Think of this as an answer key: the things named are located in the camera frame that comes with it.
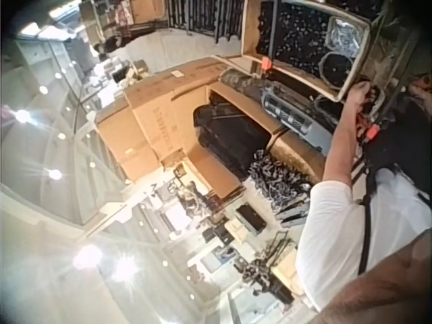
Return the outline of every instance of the person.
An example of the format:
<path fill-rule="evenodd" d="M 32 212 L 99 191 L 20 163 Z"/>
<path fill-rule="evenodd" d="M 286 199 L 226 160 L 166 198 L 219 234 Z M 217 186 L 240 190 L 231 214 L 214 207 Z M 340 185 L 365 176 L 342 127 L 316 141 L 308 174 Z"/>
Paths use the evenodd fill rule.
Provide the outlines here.
<path fill-rule="evenodd" d="M 431 318 L 431 230 L 346 285 L 309 324 L 417 324 Z"/>
<path fill-rule="evenodd" d="M 370 82 L 350 89 L 333 134 L 323 181 L 310 192 L 310 211 L 298 244 L 296 268 L 306 295 L 318 311 L 358 277 L 362 272 L 360 260 L 366 261 L 364 271 L 372 269 L 431 227 L 431 210 L 418 197 L 412 182 L 401 172 L 380 169 L 369 205 L 369 256 L 362 258 L 366 209 L 353 200 L 351 171 L 358 145 L 356 116 L 368 102 L 370 89 Z"/>

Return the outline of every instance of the black strap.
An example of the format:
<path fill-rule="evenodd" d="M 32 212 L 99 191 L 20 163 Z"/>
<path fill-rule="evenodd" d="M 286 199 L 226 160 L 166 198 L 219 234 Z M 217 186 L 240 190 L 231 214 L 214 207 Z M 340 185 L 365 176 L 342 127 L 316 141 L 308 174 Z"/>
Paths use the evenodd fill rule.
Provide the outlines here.
<path fill-rule="evenodd" d="M 372 218 L 371 218 L 371 196 L 375 187 L 375 173 L 368 173 L 366 176 L 366 194 L 363 197 L 362 205 L 364 206 L 364 238 L 363 250 L 360 257 L 360 265 L 358 266 L 358 275 L 363 274 L 367 269 L 367 261 L 369 259 L 369 251 L 371 249 L 371 233 L 372 233 Z"/>

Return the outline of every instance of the cardboard box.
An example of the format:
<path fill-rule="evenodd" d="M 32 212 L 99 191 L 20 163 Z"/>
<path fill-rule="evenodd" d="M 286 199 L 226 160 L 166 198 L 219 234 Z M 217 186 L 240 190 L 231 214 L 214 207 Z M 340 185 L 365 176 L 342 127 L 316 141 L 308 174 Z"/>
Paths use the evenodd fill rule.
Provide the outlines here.
<path fill-rule="evenodd" d="M 260 124 L 270 135 L 276 135 L 283 128 L 283 125 L 277 119 L 265 112 L 260 103 L 224 85 L 222 82 L 212 83 L 209 88 L 210 91 L 216 92 Z"/>
<path fill-rule="evenodd" d="M 156 171 L 161 164 L 149 144 L 130 153 L 120 162 L 129 180 L 133 182 Z"/>
<path fill-rule="evenodd" d="M 97 125 L 99 134 L 130 180 L 161 166 L 125 98 L 116 100 L 105 114 Z"/>
<path fill-rule="evenodd" d="M 194 127 L 194 110 L 209 103 L 208 87 L 201 86 L 176 97 L 171 102 L 171 110 L 177 124 L 178 138 L 184 151 L 192 150 L 198 142 Z"/>
<path fill-rule="evenodd" d="M 282 134 L 270 148 L 270 153 L 308 174 L 314 183 L 323 179 L 325 157 L 293 132 Z"/>
<path fill-rule="evenodd" d="M 151 22 L 165 16 L 164 0 L 130 0 L 135 24 Z"/>
<path fill-rule="evenodd" d="M 219 198 L 225 198 L 241 185 L 238 178 L 199 143 L 186 155 Z"/>
<path fill-rule="evenodd" d="M 91 45 L 99 44 L 101 42 L 96 24 L 91 24 L 90 26 L 86 26 L 86 32 L 87 32 L 88 42 Z"/>
<path fill-rule="evenodd" d="M 181 148 L 176 121 L 167 108 L 171 103 L 170 98 L 169 94 L 163 95 L 133 110 L 140 129 L 159 160 Z"/>
<path fill-rule="evenodd" d="M 96 20 L 95 11 L 93 10 L 93 6 L 90 1 L 81 2 L 78 7 L 80 8 L 81 20 L 84 23 Z"/>
<path fill-rule="evenodd" d="M 126 98 L 137 109 L 162 95 L 179 96 L 193 88 L 216 81 L 227 68 L 211 57 L 197 59 L 162 71 L 125 90 Z"/>
<path fill-rule="evenodd" d="M 197 102 L 193 96 L 188 97 L 189 101 L 177 99 L 182 98 L 185 92 L 193 92 L 203 84 L 216 81 L 225 68 L 226 65 L 216 59 L 199 59 L 173 67 L 126 89 L 126 98 L 134 115 L 160 160 L 183 147 L 178 134 L 176 111 L 189 111 L 190 107 L 195 110 L 205 103 L 201 103 L 204 99 Z"/>
<path fill-rule="evenodd" d="M 105 118 L 98 126 L 99 134 L 119 163 L 147 145 L 147 139 L 129 107 Z"/>

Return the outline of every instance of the white floor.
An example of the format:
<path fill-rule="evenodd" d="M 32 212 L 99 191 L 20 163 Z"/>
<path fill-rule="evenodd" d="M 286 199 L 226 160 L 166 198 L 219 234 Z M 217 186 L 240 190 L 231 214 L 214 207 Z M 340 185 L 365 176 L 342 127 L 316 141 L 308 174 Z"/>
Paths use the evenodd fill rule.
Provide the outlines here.
<path fill-rule="evenodd" d="M 200 59 L 210 55 L 231 56 L 240 54 L 240 41 L 232 37 L 219 39 L 215 44 L 213 37 L 183 30 L 158 30 L 150 35 L 141 36 L 124 48 L 112 52 L 122 60 L 138 61 L 143 59 L 151 74 L 173 66 Z"/>

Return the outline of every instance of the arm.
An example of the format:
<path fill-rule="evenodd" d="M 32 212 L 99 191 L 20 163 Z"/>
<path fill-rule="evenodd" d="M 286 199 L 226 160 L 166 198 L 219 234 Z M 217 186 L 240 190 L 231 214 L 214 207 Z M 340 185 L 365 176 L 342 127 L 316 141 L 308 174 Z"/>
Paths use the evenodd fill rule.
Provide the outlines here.
<path fill-rule="evenodd" d="M 370 87 L 369 82 L 360 82 L 348 93 L 325 162 L 324 181 L 335 180 L 352 187 L 351 169 L 357 149 L 356 116 L 366 101 Z"/>
<path fill-rule="evenodd" d="M 431 232 L 349 283 L 310 324 L 429 323 L 416 320 L 430 309 Z"/>

